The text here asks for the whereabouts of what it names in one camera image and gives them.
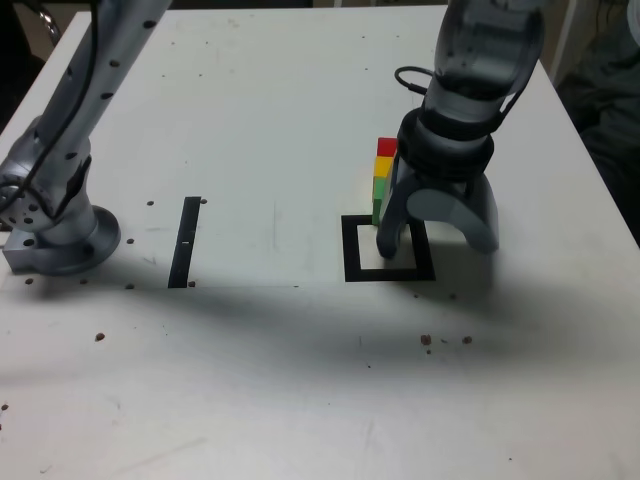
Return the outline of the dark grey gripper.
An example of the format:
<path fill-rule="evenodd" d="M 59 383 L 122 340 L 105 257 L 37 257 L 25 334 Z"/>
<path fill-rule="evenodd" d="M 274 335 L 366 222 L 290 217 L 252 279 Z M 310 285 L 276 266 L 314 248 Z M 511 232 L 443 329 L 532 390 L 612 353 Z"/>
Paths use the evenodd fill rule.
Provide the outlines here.
<path fill-rule="evenodd" d="M 418 190 L 417 179 L 422 186 Z M 477 252 L 492 254 L 499 248 L 497 206 L 485 175 L 472 182 L 452 182 L 421 173 L 396 153 L 385 184 L 376 235 L 383 258 L 395 257 L 410 216 L 453 226 Z"/>

